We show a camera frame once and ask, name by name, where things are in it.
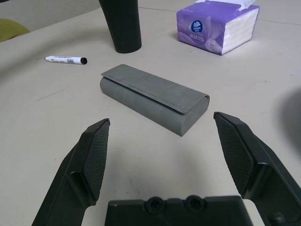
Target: marker pen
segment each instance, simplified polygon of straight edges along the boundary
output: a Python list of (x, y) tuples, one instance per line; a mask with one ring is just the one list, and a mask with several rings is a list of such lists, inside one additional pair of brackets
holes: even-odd
[(77, 64), (85, 65), (88, 61), (85, 57), (71, 57), (71, 56), (48, 56), (45, 60), (55, 63)]

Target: table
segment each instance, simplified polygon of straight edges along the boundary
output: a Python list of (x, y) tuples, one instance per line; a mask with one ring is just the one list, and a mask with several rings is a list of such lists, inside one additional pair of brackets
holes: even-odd
[[(0, 225), (31, 225), (65, 155), (103, 118), (107, 165), (83, 226), (103, 225), (109, 200), (238, 194), (214, 111), (246, 122), (301, 185), (301, 26), (259, 20), (252, 41), (221, 57), (178, 42), (175, 12), (139, 13), (143, 46), (131, 54), (115, 52), (101, 9), (0, 44)], [(46, 62), (50, 55), (88, 64)], [(101, 92), (101, 73), (119, 64), (209, 94), (207, 112), (183, 137), (159, 126)]]

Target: tissue pack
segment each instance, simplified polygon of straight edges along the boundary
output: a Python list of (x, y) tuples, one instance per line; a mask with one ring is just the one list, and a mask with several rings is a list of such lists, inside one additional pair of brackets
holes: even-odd
[(252, 38), (259, 6), (205, 1), (177, 12), (178, 40), (223, 55)]

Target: white tissue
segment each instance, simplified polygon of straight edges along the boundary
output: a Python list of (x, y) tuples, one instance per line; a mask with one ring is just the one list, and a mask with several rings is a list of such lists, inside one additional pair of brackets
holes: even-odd
[(258, 13), (256, 8), (226, 23), (222, 55), (252, 38)]
[[(206, 0), (197, 0), (196, 3), (204, 2)], [(216, 0), (219, 2), (233, 3), (241, 5), (239, 11), (249, 8), (256, 0)]]

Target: black cup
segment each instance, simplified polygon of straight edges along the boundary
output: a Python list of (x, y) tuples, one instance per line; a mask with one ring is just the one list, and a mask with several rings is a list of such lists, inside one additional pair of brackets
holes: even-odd
[(138, 0), (99, 0), (115, 49), (131, 53), (141, 48)]

